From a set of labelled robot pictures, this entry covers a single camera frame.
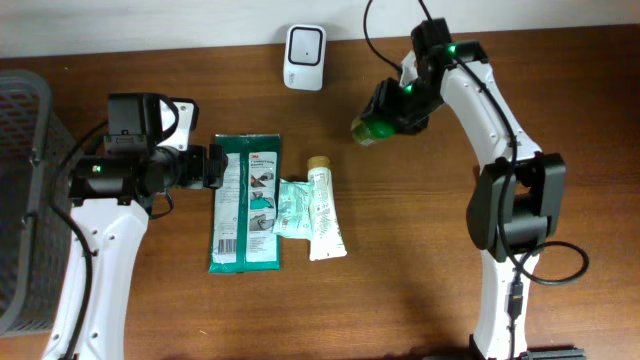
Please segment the green lid jar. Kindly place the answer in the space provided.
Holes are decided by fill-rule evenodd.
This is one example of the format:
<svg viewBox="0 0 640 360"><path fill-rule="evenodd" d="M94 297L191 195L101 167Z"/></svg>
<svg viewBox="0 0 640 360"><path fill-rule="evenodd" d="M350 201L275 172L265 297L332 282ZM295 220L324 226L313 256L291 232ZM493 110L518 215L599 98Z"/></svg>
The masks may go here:
<svg viewBox="0 0 640 360"><path fill-rule="evenodd" d="M351 123L351 134L357 144L369 146L394 136L396 129L382 117L356 117Z"/></svg>

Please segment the green glove package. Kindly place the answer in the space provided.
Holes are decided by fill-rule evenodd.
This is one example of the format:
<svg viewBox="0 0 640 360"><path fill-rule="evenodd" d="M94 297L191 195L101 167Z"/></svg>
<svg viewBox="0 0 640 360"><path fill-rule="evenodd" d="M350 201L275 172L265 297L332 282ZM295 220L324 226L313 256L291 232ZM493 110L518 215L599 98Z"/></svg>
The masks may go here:
<svg viewBox="0 0 640 360"><path fill-rule="evenodd" d="M215 191L208 272L237 274L280 269L278 214L281 138L277 134L218 135L228 157Z"/></svg>

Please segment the light green wipes pack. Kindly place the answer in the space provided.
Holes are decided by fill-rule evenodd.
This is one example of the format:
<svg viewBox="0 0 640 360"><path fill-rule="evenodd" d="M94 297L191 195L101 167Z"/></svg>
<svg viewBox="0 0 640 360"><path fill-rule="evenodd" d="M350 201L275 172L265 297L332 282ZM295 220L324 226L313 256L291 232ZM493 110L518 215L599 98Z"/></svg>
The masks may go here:
<svg viewBox="0 0 640 360"><path fill-rule="evenodd" d="M312 239L309 213L311 195L312 185L309 182L280 180L274 234L290 239Z"/></svg>

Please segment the white cream tube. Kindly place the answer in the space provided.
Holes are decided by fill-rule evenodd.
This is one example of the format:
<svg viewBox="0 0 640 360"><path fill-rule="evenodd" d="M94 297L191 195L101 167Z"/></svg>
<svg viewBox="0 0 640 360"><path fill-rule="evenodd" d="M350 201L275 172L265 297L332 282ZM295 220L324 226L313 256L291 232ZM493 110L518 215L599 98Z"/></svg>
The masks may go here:
<svg viewBox="0 0 640 360"><path fill-rule="evenodd" d="M330 160L326 156L314 156L307 165L308 181L312 184L309 213L313 237L309 258L320 261L345 257L347 250L337 219Z"/></svg>

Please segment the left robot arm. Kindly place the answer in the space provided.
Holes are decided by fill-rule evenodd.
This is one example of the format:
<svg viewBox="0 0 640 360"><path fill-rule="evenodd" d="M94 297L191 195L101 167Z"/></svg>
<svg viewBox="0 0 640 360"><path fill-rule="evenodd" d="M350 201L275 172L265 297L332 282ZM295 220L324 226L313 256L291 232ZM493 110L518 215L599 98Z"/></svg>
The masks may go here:
<svg viewBox="0 0 640 360"><path fill-rule="evenodd" d="M157 93L107 101L101 155L82 156L68 181L71 207L56 214L71 230L70 253L46 359L121 359L136 256L156 219L154 199L172 189L217 190L228 157L192 145L199 107Z"/></svg>

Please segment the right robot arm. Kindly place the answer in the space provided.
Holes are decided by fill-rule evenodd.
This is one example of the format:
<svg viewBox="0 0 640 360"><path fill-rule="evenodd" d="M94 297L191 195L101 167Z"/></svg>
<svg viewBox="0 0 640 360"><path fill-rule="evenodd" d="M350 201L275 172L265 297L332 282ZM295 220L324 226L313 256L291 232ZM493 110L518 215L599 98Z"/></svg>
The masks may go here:
<svg viewBox="0 0 640 360"><path fill-rule="evenodd" d="M469 235L482 261L478 323L469 359L563 359L570 350L532 350L526 309L543 250L556 246L566 164L523 131L502 97L489 57L477 41L456 42L445 19L428 18L411 32L413 50L398 79L375 89L352 123L354 140L372 145L416 135L444 105L457 116L475 152L479 176L466 211Z"/></svg>

